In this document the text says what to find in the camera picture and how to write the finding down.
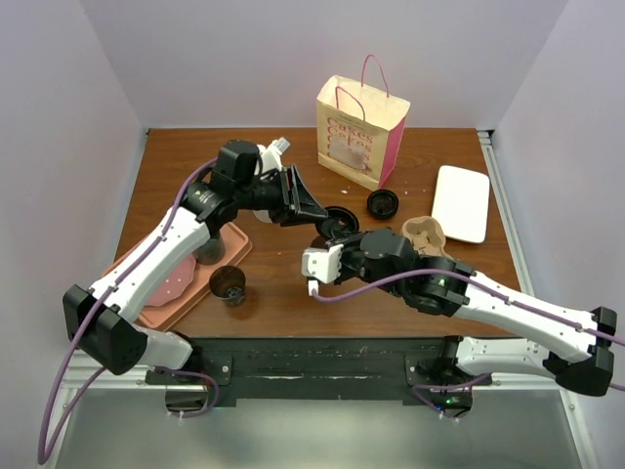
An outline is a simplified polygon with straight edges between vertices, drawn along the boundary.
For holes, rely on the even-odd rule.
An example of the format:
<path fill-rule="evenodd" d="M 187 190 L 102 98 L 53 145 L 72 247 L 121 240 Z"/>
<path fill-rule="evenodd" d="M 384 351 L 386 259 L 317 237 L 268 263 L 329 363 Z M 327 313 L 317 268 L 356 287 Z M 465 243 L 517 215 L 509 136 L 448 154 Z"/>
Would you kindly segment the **dark translucent plastic cup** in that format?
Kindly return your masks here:
<path fill-rule="evenodd" d="M 227 306 L 238 306 L 245 299 L 246 276 L 237 266 L 225 265 L 210 276 L 208 286 Z"/>

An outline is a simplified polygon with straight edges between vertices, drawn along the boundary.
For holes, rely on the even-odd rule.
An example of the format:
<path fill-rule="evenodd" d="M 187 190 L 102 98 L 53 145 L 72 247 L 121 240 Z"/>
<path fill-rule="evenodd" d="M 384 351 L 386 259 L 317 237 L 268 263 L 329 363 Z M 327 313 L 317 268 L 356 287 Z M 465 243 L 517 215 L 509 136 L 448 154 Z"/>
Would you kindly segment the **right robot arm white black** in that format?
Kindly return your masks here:
<path fill-rule="evenodd" d="M 435 388 L 492 373 L 533 374 L 577 394 L 601 397 L 612 387 L 617 314 L 575 310 L 511 289 L 472 267 L 422 255 L 384 228 L 334 238 L 302 258 L 309 294 L 351 278 L 377 287 L 421 313 L 473 320 L 510 332 L 503 339 L 451 338 L 423 365 Z"/>

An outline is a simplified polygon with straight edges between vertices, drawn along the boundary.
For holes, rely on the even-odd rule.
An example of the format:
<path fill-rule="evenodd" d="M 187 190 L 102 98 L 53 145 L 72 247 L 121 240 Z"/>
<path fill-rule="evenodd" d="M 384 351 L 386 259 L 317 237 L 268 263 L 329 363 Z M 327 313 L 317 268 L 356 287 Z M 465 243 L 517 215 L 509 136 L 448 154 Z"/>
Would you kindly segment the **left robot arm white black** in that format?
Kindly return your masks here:
<path fill-rule="evenodd" d="M 181 383 L 195 381 L 202 359 L 191 343 L 176 333 L 141 328 L 136 320 L 165 279 L 239 211 L 264 212 L 282 227 L 327 219 L 297 167 L 282 164 L 288 147 L 285 138 L 266 147 L 231 140 L 188 176 L 162 221 L 125 260 L 90 287 L 72 285 L 64 294 L 70 348 L 114 375 L 141 364 L 167 368 Z"/>

